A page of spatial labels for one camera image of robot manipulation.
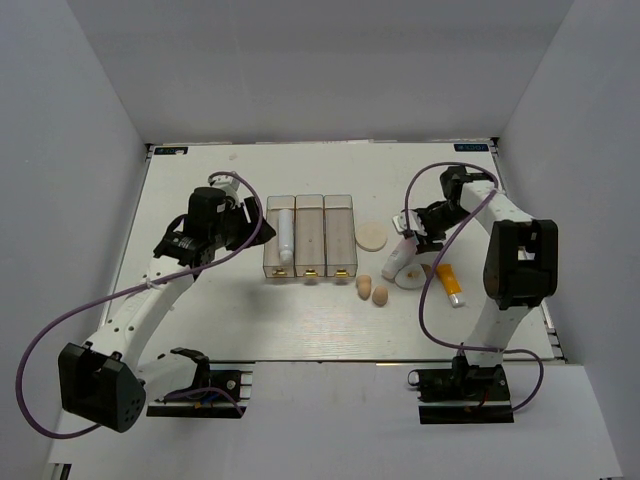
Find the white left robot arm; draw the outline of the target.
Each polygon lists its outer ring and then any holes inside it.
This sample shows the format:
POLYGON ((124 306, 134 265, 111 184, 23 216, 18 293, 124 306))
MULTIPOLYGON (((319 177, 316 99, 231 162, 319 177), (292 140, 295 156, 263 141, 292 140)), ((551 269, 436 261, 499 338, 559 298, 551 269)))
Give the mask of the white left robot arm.
POLYGON ((216 253, 236 255, 271 240, 256 195, 239 199, 231 184, 196 188, 186 213, 174 218, 153 250, 146 274, 103 327, 83 344, 67 344, 58 356, 63 409, 123 433, 150 402, 199 399, 214 394, 236 399, 211 380, 204 353, 174 347, 154 360, 141 355, 166 315, 208 267, 216 253))

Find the white bottle with brown cap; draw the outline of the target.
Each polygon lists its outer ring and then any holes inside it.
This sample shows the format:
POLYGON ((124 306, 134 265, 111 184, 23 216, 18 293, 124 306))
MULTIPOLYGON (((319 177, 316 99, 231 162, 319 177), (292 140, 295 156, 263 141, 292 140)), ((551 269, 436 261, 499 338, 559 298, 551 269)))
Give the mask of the white bottle with brown cap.
POLYGON ((431 266, 428 264, 411 263, 399 270, 394 282, 404 290, 422 289, 430 272, 431 266))

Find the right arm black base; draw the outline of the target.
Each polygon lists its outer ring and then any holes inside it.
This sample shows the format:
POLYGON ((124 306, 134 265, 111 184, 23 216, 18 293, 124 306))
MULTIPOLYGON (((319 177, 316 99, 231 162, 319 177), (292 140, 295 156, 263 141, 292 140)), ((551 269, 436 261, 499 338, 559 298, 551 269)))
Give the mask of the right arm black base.
POLYGON ((469 366, 464 357, 447 368, 411 370, 421 425, 510 424, 511 394, 504 368, 469 366))

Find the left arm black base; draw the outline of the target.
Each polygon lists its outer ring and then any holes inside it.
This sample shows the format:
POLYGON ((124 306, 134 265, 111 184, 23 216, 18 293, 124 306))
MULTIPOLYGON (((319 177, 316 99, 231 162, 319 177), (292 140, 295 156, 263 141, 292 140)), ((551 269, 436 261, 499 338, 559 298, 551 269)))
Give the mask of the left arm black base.
POLYGON ((175 348, 138 367, 148 417, 240 419, 251 397, 254 365, 220 363, 192 349, 175 348))

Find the orange sunscreen tube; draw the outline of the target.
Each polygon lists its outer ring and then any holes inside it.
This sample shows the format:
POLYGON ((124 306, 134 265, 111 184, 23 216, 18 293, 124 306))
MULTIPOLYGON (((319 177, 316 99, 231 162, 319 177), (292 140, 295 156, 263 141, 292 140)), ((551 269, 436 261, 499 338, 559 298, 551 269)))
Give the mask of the orange sunscreen tube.
POLYGON ((438 276, 453 308, 460 308, 465 305, 462 289, 450 264, 441 264, 436 267, 438 276))

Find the beige gourd makeup sponge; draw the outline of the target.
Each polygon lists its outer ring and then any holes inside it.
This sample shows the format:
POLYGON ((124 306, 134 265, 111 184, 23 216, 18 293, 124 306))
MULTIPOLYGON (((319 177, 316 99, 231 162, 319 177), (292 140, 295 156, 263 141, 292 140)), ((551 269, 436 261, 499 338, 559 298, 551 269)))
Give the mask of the beige gourd makeup sponge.
POLYGON ((356 278, 356 288, 358 296, 362 300, 370 298, 372 292, 372 279, 369 275, 359 275, 356 278))

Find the white cylindrical bottle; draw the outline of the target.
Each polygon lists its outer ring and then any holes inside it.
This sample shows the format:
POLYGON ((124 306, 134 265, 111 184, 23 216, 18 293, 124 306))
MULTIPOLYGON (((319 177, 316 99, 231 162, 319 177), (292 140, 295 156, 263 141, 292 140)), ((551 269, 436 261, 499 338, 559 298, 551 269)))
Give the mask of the white cylindrical bottle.
POLYGON ((294 260, 294 211, 278 211, 278 254, 280 263, 291 265, 294 260))

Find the beige egg makeup sponge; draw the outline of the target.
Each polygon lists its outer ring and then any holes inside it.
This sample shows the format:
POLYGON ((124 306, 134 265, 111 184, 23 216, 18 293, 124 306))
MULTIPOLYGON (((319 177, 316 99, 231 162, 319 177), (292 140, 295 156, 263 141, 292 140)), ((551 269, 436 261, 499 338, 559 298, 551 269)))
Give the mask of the beige egg makeup sponge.
POLYGON ((383 307, 389 299, 389 292, 385 286, 377 286, 371 295, 371 299, 376 306, 383 307))

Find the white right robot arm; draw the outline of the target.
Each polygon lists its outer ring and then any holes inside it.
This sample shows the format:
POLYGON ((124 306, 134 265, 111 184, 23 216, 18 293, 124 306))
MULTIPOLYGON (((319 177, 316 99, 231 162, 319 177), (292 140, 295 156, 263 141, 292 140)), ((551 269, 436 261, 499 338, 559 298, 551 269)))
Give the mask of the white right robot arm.
POLYGON ((445 195, 442 207, 449 213, 440 229, 452 228, 454 232, 433 265, 440 263, 472 220, 477 220, 489 234, 483 269, 486 300, 469 337, 454 344, 436 338, 426 327, 424 306, 433 273, 427 275, 418 307, 424 335, 466 358, 467 364, 451 374, 451 384, 459 396, 472 399, 488 385, 483 368, 501 364, 506 354, 534 355, 526 349, 510 350, 508 345, 524 317, 557 289, 558 226, 552 220, 536 219, 517 207, 499 188, 499 180, 489 170, 462 162, 436 165, 445 169, 441 174, 445 195))

